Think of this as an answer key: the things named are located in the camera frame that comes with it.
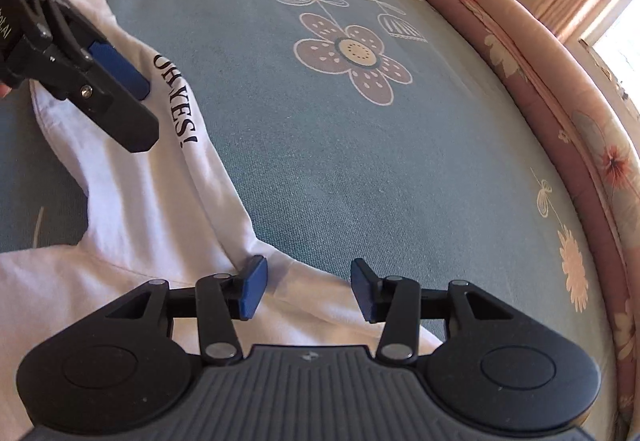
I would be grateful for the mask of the person left hand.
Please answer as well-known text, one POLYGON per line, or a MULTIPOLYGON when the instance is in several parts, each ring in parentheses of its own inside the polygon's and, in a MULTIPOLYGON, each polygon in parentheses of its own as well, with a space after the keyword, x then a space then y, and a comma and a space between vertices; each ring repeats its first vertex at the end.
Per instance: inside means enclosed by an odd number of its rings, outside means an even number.
POLYGON ((0 85, 0 99, 4 99, 11 92, 11 88, 6 84, 0 85))

